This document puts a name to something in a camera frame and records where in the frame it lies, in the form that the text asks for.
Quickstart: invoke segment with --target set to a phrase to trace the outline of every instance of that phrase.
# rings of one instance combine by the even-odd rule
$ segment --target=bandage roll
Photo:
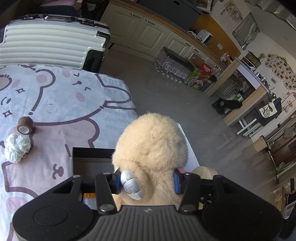
[[[23,135],[30,135],[33,130],[33,120],[30,117],[23,116],[17,122],[17,131]]]

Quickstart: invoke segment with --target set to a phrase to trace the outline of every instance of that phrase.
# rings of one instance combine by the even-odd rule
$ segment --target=bedsheet
[[[5,159],[4,142],[30,116],[32,149],[18,164]],[[73,173],[72,147],[115,148],[138,117],[122,80],[42,65],[0,67],[0,241],[17,240],[14,212]]]

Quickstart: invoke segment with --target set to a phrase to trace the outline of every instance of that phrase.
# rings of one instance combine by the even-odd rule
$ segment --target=floor
[[[237,136],[240,125],[227,127],[211,104],[217,96],[175,82],[154,68],[153,62],[111,49],[101,73],[127,84],[139,115],[156,112],[180,123],[201,166],[211,167],[249,191],[268,199],[276,184],[273,165],[265,154],[246,160],[242,149],[251,139]]]

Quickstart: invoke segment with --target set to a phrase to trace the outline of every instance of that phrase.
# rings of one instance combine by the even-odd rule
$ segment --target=plush toy
[[[113,154],[115,170],[121,171],[123,189],[114,195],[121,205],[176,205],[173,173],[187,162],[187,145],[177,124],[169,117],[145,114],[120,136]]]

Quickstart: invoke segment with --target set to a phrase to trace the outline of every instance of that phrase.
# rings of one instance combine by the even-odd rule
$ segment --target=suitcase
[[[26,15],[0,28],[0,66],[46,64],[98,72],[107,25],[63,15]]]

